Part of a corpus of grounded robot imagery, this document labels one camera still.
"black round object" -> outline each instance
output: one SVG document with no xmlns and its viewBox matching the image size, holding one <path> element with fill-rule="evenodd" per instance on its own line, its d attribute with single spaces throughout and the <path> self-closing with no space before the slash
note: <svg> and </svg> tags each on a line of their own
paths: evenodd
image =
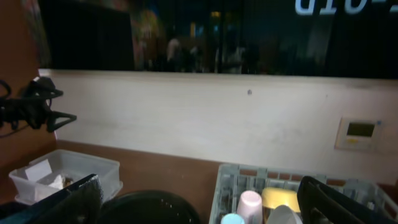
<svg viewBox="0 0 398 224">
<path fill-rule="evenodd" d="M 200 223 L 195 209 L 178 195 L 157 190 L 129 193 L 106 202 L 98 220 L 108 223 Z"/>
</svg>

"gray plastic crate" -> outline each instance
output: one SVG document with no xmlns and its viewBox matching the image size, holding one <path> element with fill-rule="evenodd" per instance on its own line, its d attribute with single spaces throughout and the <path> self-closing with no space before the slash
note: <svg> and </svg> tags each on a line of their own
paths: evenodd
<svg viewBox="0 0 398 224">
<path fill-rule="evenodd" d="M 253 190 L 261 194 L 266 187 L 277 187 L 297 192 L 300 181 L 305 175 L 316 178 L 376 212 L 398 220 L 398 206 L 380 187 L 370 182 L 357 179 L 345 180 L 294 170 L 222 164 L 218 169 L 209 223 L 219 224 L 224 215 L 235 213 L 239 197 L 245 190 Z"/>
</svg>

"brown wall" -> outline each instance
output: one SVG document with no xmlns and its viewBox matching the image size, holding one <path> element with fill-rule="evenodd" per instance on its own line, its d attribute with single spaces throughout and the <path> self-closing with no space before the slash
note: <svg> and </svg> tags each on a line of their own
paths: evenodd
<svg viewBox="0 0 398 224">
<path fill-rule="evenodd" d="M 13 90 L 13 96 L 38 76 L 33 41 L 24 20 L 20 0 L 0 0 L 0 79 Z M 0 87 L 0 95 L 5 91 Z M 0 128 L 0 136 L 11 131 L 9 124 Z M 37 156 L 55 149 L 55 136 L 41 130 L 27 128 L 15 135 L 0 139 L 0 203 L 11 198 L 12 192 L 2 188 L 9 183 L 8 173 L 26 165 Z"/>
</svg>

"plastic container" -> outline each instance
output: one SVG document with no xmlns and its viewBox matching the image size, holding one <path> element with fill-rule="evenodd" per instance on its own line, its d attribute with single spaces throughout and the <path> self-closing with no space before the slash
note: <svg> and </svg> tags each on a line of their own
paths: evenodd
<svg viewBox="0 0 398 224">
<path fill-rule="evenodd" d="M 25 170 L 46 159 L 49 160 L 52 173 L 36 182 L 29 181 Z M 33 160 L 27 167 L 10 172 L 9 177 L 19 193 L 15 200 L 32 205 L 59 190 L 48 186 L 59 174 L 71 178 L 73 182 L 90 174 L 97 174 L 105 202 L 112 199 L 123 187 L 119 180 L 119 166 L 119 162 L 110 159 L 59 149 Z"/>
<path fill-rule="evenodd" d="M 209 224 L 219 224 L 226 214 L 236 213 L 239 197 L 244 191 L 253 190 L 261 194 L 264 188 L 275 187 L 297 192 L 305 175 L 326 183 L 375 212 L 398 220 L 398 206 L 380 187 L 370 182 L 294 170 L 222 164 L 218 169 Z"/>
</svg>

